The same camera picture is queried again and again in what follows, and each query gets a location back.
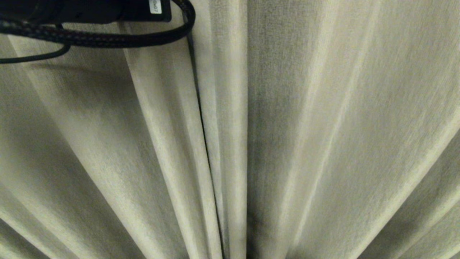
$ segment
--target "sheer curtain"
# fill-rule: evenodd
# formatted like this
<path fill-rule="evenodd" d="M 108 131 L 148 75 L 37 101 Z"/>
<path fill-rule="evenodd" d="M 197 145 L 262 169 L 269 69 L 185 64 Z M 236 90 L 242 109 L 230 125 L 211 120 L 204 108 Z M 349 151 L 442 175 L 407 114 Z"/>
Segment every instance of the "sheer curtain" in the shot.
<path fill-rule="evenodd" d="M 0 257 L 460 258 L 459 1 L 193 4 L 0 66 Z"/>

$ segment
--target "curtain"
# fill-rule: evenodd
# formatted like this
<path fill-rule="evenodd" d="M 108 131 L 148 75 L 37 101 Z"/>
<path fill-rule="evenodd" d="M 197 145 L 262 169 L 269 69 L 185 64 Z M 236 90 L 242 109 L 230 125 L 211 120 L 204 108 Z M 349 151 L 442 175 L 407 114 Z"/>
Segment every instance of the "curtain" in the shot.
<path fill-rule="evenodd" d="M 460 258 L 458 0 L 192 3 L 0 66 L 0 257 Z"/>

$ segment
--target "curtain fold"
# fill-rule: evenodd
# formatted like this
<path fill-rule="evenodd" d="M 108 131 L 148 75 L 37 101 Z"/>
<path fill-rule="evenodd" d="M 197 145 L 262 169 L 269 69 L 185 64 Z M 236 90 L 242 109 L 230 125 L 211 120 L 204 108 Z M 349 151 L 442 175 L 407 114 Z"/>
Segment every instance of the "curtain fold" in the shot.
<path fill-rule="evenodd" d="M 0 258 L 459 258 L 459 1 L 193 4 L 0 66 Z"/>

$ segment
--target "white label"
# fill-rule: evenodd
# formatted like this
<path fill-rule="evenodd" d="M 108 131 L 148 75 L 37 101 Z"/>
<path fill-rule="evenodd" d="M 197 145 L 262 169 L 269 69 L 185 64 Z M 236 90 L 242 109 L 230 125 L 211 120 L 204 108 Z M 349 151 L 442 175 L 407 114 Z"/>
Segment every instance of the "white label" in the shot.
<path fill-rule="evenodd" d="M 150 13 L 161 14 L 161 1 L 160 0 L 149 0 Z"/>

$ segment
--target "cord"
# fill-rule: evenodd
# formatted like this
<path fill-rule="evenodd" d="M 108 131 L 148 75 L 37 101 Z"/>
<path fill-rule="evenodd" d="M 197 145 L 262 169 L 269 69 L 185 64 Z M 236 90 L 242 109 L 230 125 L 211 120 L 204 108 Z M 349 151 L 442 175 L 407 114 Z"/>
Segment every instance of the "cord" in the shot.
<path fill-rule="evenodd" d="M 56 24 L 56 28 L 63 29 L 62 24 Z M 14 64 L 14 63 L 22 63 L 22 62 L 30 62 L 30 61 L 57 58 L 59 56 L 66 54 L 69 50 L 70 50 L 70 45 L 64 45 L 59 50 L 50 52 L 50 53 L 46 53 L 46 54 L 40 54 L 40 55 L 34 55 L 34 56 L 28 56 L 28 57 L 20 57 L 20 58 L 0 59 L 0 64 Z"/>
<path fill-rule="evenodd" d="M 186 36 L 192 30 L 195 23 L 195 9 L 188 0 L 173 0 L 173 2 L 184 12 L 187 21 L 178 28 L 158 33 L 144 35 L 89 33 L 77 30 L 56 29 L 8 19 L 0 20 L 0 33 L 80 47 L 131 48 L 163 45 Z"/>

